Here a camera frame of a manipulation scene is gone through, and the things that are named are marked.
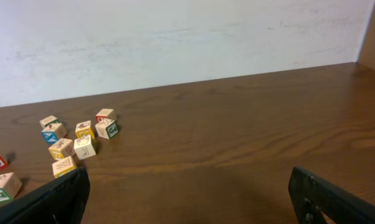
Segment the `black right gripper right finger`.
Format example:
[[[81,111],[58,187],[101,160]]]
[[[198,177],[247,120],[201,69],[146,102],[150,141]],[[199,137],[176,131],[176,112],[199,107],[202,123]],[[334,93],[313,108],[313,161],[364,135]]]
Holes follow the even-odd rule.
[[[301,168],[294,167],[288,192],[298,223],[375,224],[375,206]]]

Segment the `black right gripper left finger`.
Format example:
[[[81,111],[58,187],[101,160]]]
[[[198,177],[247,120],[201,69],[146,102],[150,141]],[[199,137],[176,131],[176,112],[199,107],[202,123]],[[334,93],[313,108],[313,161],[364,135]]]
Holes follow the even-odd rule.
[[[90,193],[83,167],[0,207],[0,223],[80,223]]]

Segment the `wooden block yellow edge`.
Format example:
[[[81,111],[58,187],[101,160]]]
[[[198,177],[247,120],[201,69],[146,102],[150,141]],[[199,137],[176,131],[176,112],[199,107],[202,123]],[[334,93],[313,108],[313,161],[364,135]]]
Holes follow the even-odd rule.
[[[58,178],[76,168],[77,165],[72,156],[65,157],[52,164],[52,171],[55,178]]]

